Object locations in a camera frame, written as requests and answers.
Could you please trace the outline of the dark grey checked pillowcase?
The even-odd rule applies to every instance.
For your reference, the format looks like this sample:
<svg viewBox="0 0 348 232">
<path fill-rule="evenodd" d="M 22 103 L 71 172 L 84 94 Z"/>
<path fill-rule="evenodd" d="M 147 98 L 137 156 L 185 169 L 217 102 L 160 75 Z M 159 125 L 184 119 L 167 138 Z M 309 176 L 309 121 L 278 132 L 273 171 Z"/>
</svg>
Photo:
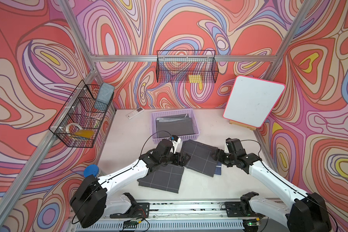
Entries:
<svg viewBox="0 0 348 232">
<path fill-rule="evenodd" d="M 216 172 L 217 161 L 213 157 L 217 151 L 217 147 L 193 140 L 185 141 L 181 148 L 181 152 L 189 156 L 185 167 L 208 177 L 214 177 Z"/>
</svg>

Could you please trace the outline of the navy yellow striped pillowcase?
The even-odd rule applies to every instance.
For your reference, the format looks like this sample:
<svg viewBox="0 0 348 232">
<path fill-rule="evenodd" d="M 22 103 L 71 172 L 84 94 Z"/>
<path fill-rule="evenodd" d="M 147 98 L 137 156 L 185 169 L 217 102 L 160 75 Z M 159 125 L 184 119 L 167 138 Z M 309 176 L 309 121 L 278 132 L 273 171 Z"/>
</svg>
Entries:
<svg viewBox="0 0 348 232">
<path fill-rule="evenodd" d="M 215 175 L 221 176 L 221 170 L 222 170 L 222 163 L 221 162 L 217 162 L 216 164 L 216 168 L 215 168 Z"/>
</svg>

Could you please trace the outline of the dark grey grid pillowcase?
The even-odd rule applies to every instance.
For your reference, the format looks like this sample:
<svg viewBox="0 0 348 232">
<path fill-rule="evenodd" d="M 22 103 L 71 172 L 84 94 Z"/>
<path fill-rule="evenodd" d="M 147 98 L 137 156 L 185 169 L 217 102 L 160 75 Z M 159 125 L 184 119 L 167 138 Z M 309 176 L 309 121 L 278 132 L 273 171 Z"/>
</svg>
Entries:
<svg viewBox="0 0 348 232">
<path fill-rule="evenodd" d="M 138 186 L 179 193 L 184 167 L 168 164 L 138 180 Z"/>
</svg>

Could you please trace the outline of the plain grey pillowcase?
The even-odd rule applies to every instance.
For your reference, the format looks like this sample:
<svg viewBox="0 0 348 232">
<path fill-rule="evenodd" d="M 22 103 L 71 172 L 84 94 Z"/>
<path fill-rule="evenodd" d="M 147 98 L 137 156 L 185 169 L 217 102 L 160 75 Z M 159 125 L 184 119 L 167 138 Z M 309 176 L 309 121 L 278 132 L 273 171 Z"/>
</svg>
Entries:
<svg viewBox="0 0 348 232">
<path fill-rule="evenodd" d="M 189 114 L 180 114 L 166 117 L 158 117 L 155 120 L 158 138 L 166 138 L 171 135 L 194 135 L 193 120 Z"/>
</svg>

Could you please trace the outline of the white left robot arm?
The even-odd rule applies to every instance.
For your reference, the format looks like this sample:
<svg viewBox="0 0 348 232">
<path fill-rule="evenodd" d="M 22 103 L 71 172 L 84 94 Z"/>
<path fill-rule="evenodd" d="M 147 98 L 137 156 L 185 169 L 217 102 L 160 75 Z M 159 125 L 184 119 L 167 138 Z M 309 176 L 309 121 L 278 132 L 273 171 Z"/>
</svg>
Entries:
<svg viewBox="0 0 348 232">
<path fill-rule="evenodd" d="M 82 228 L 88 228 L 103 217 L 133 218 L 142 212 L 138 203 L 129 193 L 120 197 L 114 194 L 133 181 L 144 178 L 160 167 L 172 164 L 184 167 L 190 161 L 190 155 L 178 152 L 181 139 L 172 136 L 163 139 L 155 149 L 141 154 L 132 164 L 106 176 L 89 175 L 80 184 L 70 199 L 74 218 Z"/>
</svg>

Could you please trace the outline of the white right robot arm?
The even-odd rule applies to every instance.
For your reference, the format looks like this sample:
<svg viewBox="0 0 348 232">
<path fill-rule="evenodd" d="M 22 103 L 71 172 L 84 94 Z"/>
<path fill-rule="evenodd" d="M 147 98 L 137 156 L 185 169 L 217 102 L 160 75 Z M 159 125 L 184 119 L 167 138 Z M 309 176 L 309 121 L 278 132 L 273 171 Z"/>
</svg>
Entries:
<svg viewBox="0 0 348 232">
<path fill-rule="evenodd" d="M 243 170 L 264 184 L 282 201 L 278 204 L 252 191 L 240 198 L 243 215 L 262 214 L 285 226 L 291 232 L 329 232 L 333 216 L 323 197 L 308 193 L 282 178 L 258 154 L 247 153 L 239 139 L 226 139 L 226 150 L 218 149 L 212 155 L 226 167 Z"/>
</svg>

